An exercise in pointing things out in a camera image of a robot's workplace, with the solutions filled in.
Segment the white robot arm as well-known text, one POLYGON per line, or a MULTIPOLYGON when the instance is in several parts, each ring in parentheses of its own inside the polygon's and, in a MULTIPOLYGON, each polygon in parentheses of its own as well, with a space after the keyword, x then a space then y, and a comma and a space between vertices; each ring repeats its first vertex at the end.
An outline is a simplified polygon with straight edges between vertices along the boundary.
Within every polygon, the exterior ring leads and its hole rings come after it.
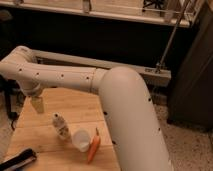
POLYGON ((135 70, 39 64, 33 50, 18 46, 0 60, 0 75, 27 96, 45 86, 97 94, 122 171, 174 171, 149 90, 135 70))

